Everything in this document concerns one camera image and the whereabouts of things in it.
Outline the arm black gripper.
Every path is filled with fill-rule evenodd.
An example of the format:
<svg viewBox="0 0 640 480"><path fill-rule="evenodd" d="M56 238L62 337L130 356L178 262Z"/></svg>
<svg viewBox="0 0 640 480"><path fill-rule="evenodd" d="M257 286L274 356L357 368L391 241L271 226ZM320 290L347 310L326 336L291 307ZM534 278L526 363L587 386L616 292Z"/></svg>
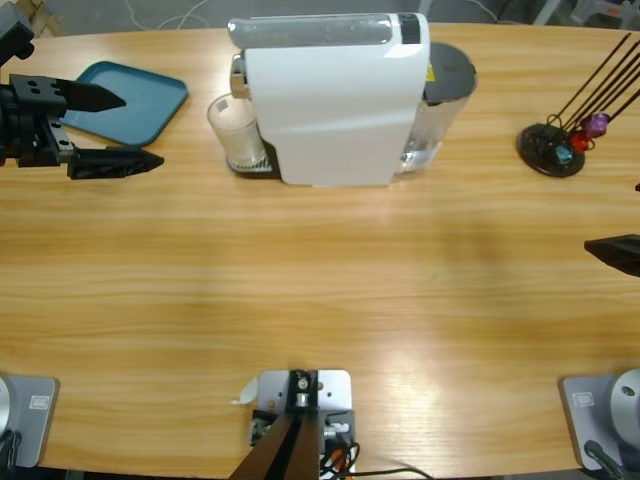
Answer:
<svg viewBox="0 0 640 480"><path fill-rule="evenodd" d="M61 123L67 110L101 112L126 101L89 83L11 74L1 86L1 160L20 168L67 164L72 180L124 178L149 172L164 158L138 147L77 149Z"/></svg>

